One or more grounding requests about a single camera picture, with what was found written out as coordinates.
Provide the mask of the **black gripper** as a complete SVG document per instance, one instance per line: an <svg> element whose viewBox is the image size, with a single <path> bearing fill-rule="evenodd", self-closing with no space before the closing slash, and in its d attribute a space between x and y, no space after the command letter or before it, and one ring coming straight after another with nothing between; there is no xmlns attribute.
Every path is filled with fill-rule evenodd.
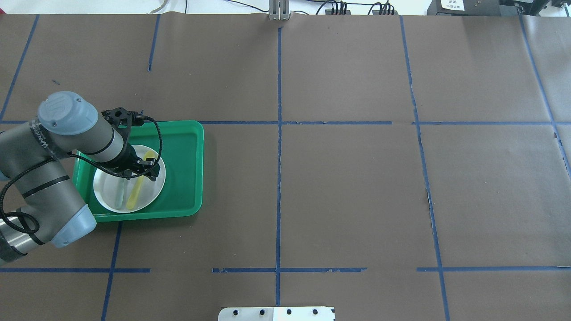
<svg viewBox="0 0 571 321"><path fill-rule="evenodd" d="M156 152L144 152L140 158L131 144L125 144L120 154L106 163L106 170L116 177L132 177L139 174L150 181L156 181L161 166Z"/></svg>

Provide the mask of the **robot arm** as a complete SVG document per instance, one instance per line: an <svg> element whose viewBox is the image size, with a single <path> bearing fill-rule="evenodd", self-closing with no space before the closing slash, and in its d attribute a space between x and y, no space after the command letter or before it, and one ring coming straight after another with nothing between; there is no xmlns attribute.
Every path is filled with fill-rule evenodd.
<svg viewBox="0 0 571 321"><path fill-rule="evenodd" d="M1 209L1 264L47 243L63 248L96 227L63 159L83 160L115 177L155 181L161 155L143 159L128 141L131 128L145 122L153 118L121 107L98 112L79 94L59 91L40 103L35 118L2 131L1 200L15 186L25 205Z"/></svg>

